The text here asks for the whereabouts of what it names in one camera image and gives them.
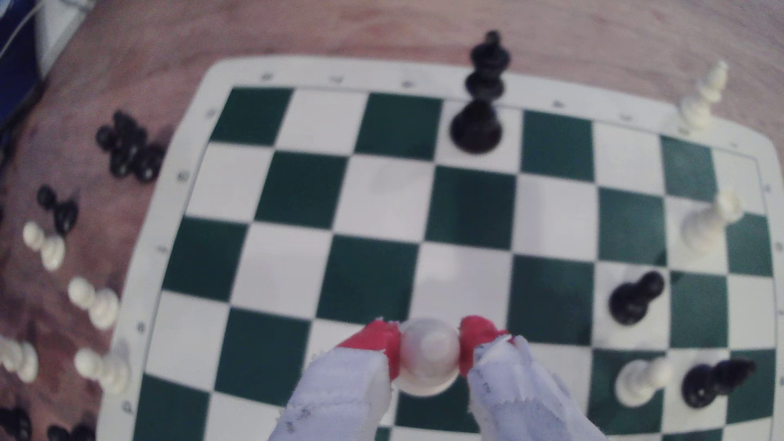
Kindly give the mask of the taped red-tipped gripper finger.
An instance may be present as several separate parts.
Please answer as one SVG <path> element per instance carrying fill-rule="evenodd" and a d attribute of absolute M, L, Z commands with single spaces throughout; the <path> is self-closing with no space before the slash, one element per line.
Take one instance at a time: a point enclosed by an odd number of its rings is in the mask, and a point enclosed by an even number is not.
<path fill-rule="evenodd" d="M 483 316 L 459 325 L 459 372 L 482 440 L 607 440 L 521 335 Z"/>
<path fill-rule="evenodd" d="M 269 440 L 374 440 L 400 372 L 398 322 L 379 318 L 304 370 Z"/>

